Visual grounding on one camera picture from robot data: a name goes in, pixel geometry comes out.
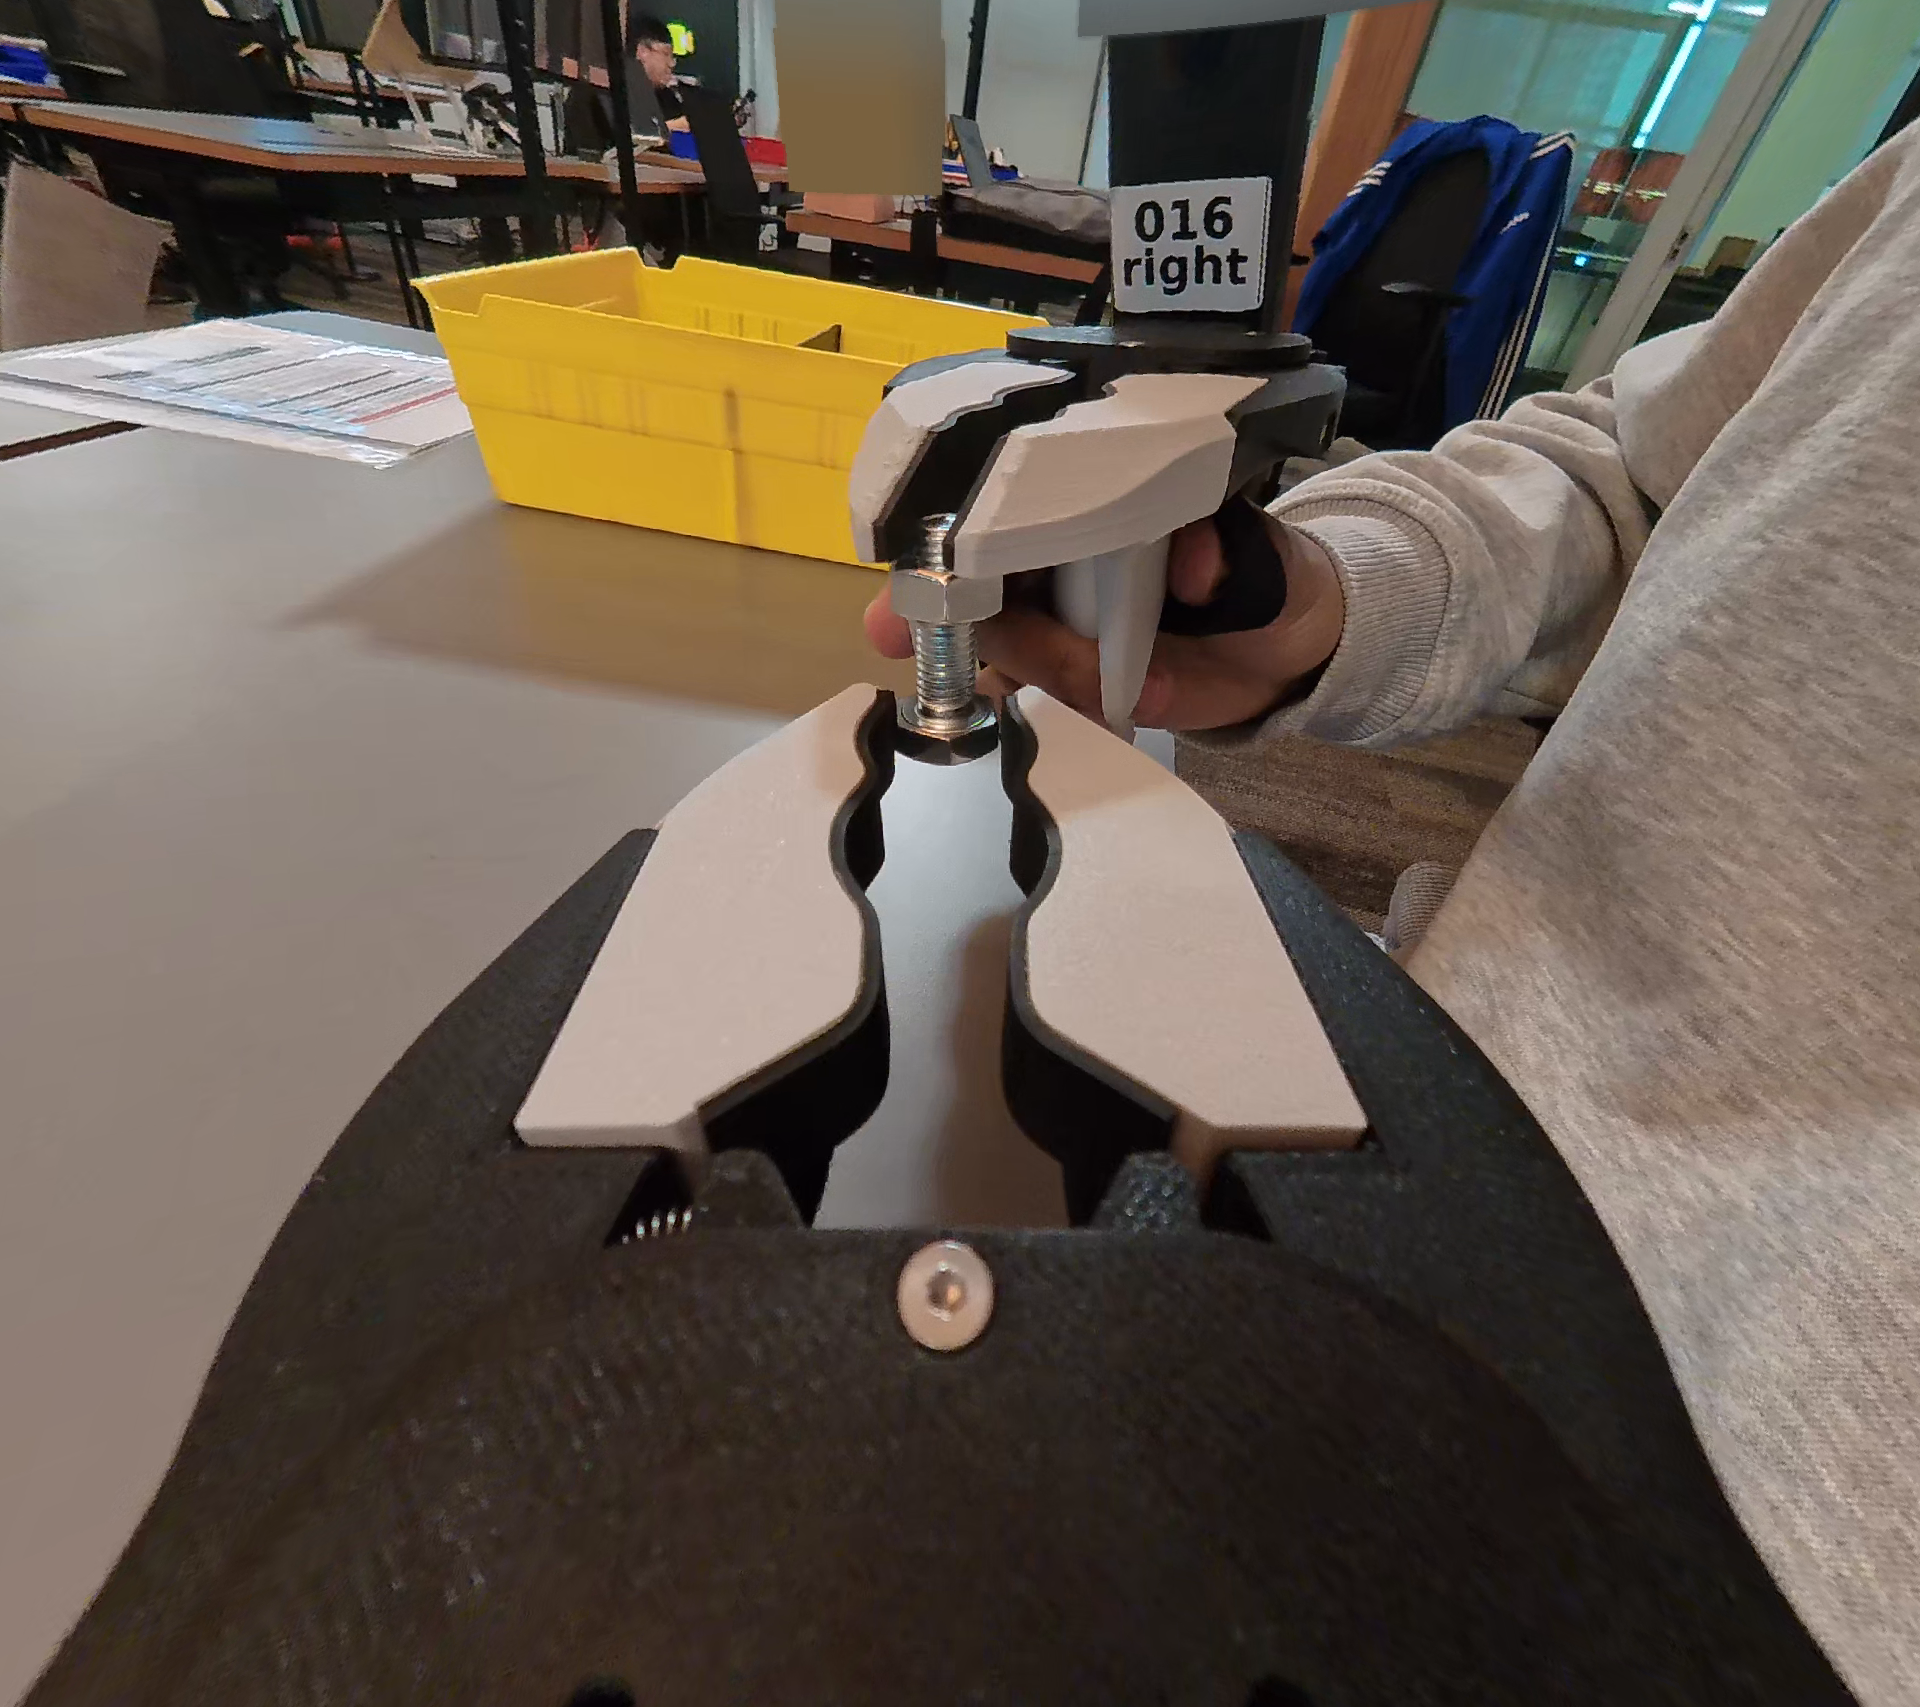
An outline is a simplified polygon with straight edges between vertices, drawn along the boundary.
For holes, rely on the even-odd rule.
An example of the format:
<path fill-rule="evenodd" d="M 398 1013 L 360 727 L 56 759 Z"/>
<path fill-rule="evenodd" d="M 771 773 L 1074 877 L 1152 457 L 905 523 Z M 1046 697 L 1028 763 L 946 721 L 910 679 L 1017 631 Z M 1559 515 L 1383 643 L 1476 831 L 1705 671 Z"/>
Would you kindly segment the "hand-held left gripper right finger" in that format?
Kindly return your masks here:
<path fill-rule="evenodd" d="M 1042 691 L 1003 719 L 1045 845 L 1015 941 L 1041 1038 L 1168 1120 L 1176 1158 L 1358 1146 L 1369 1118 L 1231 825 Z"/>

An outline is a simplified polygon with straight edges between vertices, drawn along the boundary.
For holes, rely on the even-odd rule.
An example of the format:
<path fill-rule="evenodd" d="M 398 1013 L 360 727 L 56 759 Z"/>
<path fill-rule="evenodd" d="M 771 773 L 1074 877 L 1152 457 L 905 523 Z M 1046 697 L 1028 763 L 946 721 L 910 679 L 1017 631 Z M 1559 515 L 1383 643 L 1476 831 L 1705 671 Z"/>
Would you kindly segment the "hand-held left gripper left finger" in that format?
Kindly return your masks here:
<path fill-rule="evenodd" d="M 708 1150 L 729 1106 L 852 1025 L 878 927 L 848 829 L 885 789 L 891 709 L 855 683 L 660 819 L 519 1106 L 521 1142 Z"/>

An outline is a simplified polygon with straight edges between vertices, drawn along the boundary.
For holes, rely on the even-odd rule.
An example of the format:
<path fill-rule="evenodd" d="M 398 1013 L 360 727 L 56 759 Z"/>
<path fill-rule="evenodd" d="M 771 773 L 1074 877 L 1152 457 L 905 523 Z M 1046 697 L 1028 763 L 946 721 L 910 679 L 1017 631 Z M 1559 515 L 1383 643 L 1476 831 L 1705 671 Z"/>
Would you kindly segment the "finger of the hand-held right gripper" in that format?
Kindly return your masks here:
<path fill-rule="evenodd" d="M 961 515 L 998 445 L 1076 397 L 1076 375 L 1053 365 L 913 365 L 866 423 L 848 477 L 857 561 L 908 555 L 929 517 Z"/>
<path fill-rule="evenodd" d="M 1235 409 L 1265 375 L 1120 375 L 1095 399 L 1019 425 L 953 531 L 958 575 L 1098 559 L 1209 519 L 1231 491 Z"/>

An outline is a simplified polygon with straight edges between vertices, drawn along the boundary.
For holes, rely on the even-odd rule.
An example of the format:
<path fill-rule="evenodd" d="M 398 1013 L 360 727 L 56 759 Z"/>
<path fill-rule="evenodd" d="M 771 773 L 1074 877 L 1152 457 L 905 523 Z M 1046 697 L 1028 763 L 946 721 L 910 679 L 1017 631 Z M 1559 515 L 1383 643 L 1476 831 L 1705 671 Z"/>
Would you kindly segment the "silver hex nut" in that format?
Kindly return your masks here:
<path fill-rule="evenodd" d="M 934 627 L 970 625 L 1003 611 L 1005 575 L 968 575 L 944 567 L 895 567 L 889 599 L 897 615 Z"/>

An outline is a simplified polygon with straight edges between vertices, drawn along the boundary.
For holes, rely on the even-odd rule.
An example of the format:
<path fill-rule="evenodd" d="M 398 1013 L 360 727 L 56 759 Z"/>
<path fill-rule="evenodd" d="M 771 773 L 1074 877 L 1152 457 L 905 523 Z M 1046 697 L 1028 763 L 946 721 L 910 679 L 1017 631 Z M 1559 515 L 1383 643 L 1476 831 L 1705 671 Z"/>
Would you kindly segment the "silver threaded bolt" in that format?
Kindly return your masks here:
<path fill-rule="evenodd" d="M 895 567 L 944 567 L 953 561 L 957 513 L 929 515 L 917 543 Z M 996 745 L 996 705 L 981 691 L 979 627 L 907 621 L 915 691 L 897 703 L 899 751 L 926 763 L 966 763 Z"/>

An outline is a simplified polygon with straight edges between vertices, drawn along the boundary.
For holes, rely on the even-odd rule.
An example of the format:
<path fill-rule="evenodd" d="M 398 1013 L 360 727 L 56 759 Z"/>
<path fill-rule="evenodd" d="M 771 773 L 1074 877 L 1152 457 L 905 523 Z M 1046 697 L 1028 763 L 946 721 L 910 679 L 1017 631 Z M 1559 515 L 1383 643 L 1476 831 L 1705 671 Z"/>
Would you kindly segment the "person's right forearm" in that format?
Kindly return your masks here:
<path fill-rule="evenodd" d="M 1692 471 L 1651 401 L 1618 373 L 1282 493 L 1271 513 L 1333 561 L 1345 617 L 1256 735 L 1384 751 L 1560 703 Z"/>

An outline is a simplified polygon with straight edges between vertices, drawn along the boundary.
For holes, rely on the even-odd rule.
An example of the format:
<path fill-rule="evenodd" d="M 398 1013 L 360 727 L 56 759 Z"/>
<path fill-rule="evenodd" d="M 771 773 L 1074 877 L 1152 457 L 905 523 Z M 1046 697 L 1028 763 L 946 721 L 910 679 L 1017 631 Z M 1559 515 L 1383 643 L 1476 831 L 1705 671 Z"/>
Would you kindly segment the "short wooden background desk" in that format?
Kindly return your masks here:
<path fill-rule="evenodd" d="M 1101 321 L 1108 311 L 1105 259 L 958 235 L 934 213 L 864 223 L 794 207 L 783 229 L 805 249 L 827 251 L 830 279 L 1023 313 L 1088 309 Z"/>

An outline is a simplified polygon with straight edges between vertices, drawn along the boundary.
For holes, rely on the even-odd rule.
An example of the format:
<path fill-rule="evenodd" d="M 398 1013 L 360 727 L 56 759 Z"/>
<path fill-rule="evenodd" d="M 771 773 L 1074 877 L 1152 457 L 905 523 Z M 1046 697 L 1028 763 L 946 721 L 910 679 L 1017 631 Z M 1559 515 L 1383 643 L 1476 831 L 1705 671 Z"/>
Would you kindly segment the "long wooden background desk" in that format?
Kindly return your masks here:
<path fill-rule="evenodd" d="M 634 165 L 634 187 L 624 189 L 619 167 L 605 161 L 558 157 L 533 177 L 516 155 L 477 153 L 449 143 L 395 141 L 377 131 L 355 135 L 300 121 L 163 109 L 120 109 L 36 97 L 4 97 L 4 129 L 36 133 L 77 145 L 115 167 L 158 179 L 164 193 L 218 175 L 310 183 L 331 197 L 333 215 L 346 221 L 382 221 L 395 227 L 437 219 L 512 221 L 538 253 L 558 249 L 537 241 L 541 217 L 557 219 L 578 203 L 642 201 L 660 195 L 698 195 L 708 179 L 697 165 Z"/>

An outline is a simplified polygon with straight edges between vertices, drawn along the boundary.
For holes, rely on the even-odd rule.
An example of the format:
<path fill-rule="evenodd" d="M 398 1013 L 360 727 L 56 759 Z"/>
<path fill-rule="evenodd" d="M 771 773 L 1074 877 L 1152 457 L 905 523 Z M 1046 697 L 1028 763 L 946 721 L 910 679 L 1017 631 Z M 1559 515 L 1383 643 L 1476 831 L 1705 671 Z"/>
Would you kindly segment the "person's right hand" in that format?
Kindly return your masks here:
<path fill-rule="evenodd" d="M 1158 635 L 1130 721 L 1168 731 L 1251 723 L 1303 697 L 1338 649 L 1345 597 L 1325 547 L 1267 517 L 1287 599 L 1278 617 L 1223 635 Z M 1039 685 L 1064 705 L 1103 717 L 1098 649 L 1053 615 L 1041 589 L 1008 587 L 1003 611 L 974 631 L 979 681 L 996 695 Z"/>

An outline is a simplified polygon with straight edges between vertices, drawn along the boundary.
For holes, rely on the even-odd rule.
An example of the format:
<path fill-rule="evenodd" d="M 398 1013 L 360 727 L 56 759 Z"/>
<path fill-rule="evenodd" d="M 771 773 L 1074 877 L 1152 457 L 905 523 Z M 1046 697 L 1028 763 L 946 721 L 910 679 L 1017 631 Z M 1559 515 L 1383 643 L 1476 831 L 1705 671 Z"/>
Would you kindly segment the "yellow plastic bin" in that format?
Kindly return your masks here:
<path fill-rule="evenodd" d="M 855 565 L 851 473 L 887 383 L 1030 317 L 634 249 L 419 279 L 511 505 Z"/>

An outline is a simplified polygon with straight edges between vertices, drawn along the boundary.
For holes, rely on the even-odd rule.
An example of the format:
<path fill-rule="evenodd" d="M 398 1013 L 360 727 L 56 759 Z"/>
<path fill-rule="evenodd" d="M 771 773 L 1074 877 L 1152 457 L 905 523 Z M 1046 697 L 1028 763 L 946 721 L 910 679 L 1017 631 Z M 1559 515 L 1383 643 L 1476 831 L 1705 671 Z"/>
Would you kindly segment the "person's grey sweatshirt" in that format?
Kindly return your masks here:
<path fill-rule="evenodd" d="M 1657 519 L 1412 955 L 1860 1702 L 1916 1702 L 1916 129 L 1624 355 Z"/>

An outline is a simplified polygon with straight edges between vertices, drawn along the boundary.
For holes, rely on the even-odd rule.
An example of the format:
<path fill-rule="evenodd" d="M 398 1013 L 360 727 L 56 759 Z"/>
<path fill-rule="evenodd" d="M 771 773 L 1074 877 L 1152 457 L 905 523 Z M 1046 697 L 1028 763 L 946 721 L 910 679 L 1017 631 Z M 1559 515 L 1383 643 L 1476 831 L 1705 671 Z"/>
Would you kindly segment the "laminated paper sheet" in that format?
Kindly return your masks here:
<path fill-rule="evenodd" d="M 266 321 L 206 321 L 7 353 L 4 401 L 388 467 L 469 437 L 451 363 Z"/>

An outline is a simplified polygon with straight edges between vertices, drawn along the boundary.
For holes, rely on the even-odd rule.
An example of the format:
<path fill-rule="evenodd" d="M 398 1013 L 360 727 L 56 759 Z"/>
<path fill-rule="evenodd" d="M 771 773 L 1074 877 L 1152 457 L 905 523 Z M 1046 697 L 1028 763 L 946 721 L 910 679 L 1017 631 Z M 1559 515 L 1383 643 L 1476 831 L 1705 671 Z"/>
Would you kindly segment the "brown cardboard piece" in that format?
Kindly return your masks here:
<path fill-rule="evenodd" d="M 2 349 L 118 337 L 149 327 L 170 225 L 15 159 L 4 185 Z"/>

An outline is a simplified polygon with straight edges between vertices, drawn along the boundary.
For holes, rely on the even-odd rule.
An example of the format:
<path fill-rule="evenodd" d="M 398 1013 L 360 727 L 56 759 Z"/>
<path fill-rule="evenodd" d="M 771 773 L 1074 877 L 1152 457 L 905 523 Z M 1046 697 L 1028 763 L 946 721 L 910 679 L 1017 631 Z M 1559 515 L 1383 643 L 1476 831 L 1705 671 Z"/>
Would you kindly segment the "wooden post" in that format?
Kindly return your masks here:
<path fill-rule="evenodd" d="M 1308 253 L 1346 193 L 1398 135 L 1440 0 L 1353 13 L 1308 139 L 1293 249 Z"/>

